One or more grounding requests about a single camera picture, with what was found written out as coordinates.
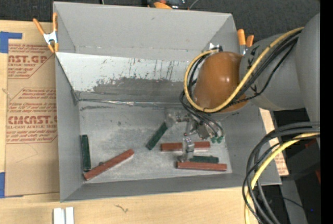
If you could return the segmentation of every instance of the cardboard sheet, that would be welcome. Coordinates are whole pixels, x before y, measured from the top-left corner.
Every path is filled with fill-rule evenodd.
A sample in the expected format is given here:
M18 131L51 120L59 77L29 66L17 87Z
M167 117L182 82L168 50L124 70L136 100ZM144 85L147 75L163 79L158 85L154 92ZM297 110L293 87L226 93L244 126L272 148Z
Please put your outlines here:
M22 33L8 48L5 196L58 192L55 57L33 22L0 21L0 31Z

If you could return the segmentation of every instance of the yellow cable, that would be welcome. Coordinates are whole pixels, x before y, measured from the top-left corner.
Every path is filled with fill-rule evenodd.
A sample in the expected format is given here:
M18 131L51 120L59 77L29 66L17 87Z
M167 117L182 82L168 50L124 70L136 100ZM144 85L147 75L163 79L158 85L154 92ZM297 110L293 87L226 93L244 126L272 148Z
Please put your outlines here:
M207 108L203 108L200 107L199 105L197 105L191 98L191 96L189 95L188 92L188 88L187 88L187 78L189 75L189 72L193 66L193 64L200 59L201 57L208 55L210 53L214 53L217 52L218 50L208 50L206 52L201 53L200 55L198 55L196 58L194 58L194 60L189 64L186 72L185 72L185 76L184 76L184 92L186 95L186 98L188 100L188 102L192 105L193 108L195 108L196 110L202 111L202 112L207 112L207 113L214 113L217 112L219 110L221 110L222 108L224 108L226 105L228 105L230 103L230 101L233 100L233 98L237 95L237 93L240 91L240 89L243 87L243 85L245 84L245 82L248 80L248 78L251 76L252 72L254 71L254 69L258 66L259 62L264 58L264 56L268 53L268 51L270 49L272 49L277 43L279 43L280 41L284 40L285 38L287 38L288 36L302 30L303 27L301 28L296 28L294 30L291 30L285 34L283 34L282 36L279 36L276 40L274 40L272 43L270 43L265 49L264 51L259 55L258 59L254 62L254 64L252 65L252 67L249 69L249 71L246 73L246 75L244 76L244 78L241 80L241 82L239 83L239 85L236 87L236 89L234 90L234 92L229 96L229 98L227 98L227 100L225 100L221 105L212 108L212 109L207 109Z
M287 147L291 146L292 144L307 138L307 137L311 137L311 136L316 136L319 133L307 133L307 134L301 134L299 136L296 136L294 138L294 140L288 141L283 143L281 146L279 146L277 149L275 149L268 157L267 159L265 159L265 161L260 165L259 169L257 170L257 172L254 174L253 179L251 180L251 189L254 189L254 186L256 184L256 182L258 181L259 177L261 176L261 174L263 173L263 171L266 169L266 167L269 165L269 163L276 157L276 155L278 155L279 153L281 153L283 150L285 150ZM247 192L246 194L246 198L249 201L250 199L250 194L249 192ZM245 204L245 223L248 224L250 223L250 218L249 218L249 209L247 208L246 204Z

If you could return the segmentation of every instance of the white plastic piece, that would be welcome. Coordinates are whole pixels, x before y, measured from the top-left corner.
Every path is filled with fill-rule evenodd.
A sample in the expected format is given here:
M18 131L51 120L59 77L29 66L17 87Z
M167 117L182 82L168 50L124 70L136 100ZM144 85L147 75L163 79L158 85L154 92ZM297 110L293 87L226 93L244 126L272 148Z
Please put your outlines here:
M53 209L53 224L74 224L74 208L66 207Z
M66 224L65 211L63 209L53 209L53 224Z
M74 224L74 208L73 207L66 207L66 224Z

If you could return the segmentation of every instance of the orange sphere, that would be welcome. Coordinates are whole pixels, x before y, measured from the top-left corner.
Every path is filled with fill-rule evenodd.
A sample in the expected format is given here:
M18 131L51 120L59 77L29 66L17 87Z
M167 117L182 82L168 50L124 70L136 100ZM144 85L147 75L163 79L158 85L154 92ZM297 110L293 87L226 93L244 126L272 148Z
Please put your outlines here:
M241 54L218 52L208 57L201 66L194 89L194 102L203 108L216 108L233 93L239 84ZM222 110L230 112L243 107L247 101Z

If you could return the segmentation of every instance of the dark green bar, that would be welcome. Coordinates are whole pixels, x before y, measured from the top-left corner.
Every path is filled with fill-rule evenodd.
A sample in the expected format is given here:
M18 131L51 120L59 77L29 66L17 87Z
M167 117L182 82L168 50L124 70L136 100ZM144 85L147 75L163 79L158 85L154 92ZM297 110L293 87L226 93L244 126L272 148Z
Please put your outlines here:
M83 170L85 172L88 172L89 170L92 169L90 161L88 135L81 135L81 150L82 150Z
M148 148L149 150L152 150L154 148L154 146L157 144L157 142L164 135L164 133L167 129L168 129L167 125L165 124L165 122L163 122L162 125L156 131L156 133L153 135L153 137L151 137L149 142L146 144L146 148Z
M215 163L217 164L219 162L219 158L215 156L199 156L194 155L190 161L192 162L206 162L206 163Z

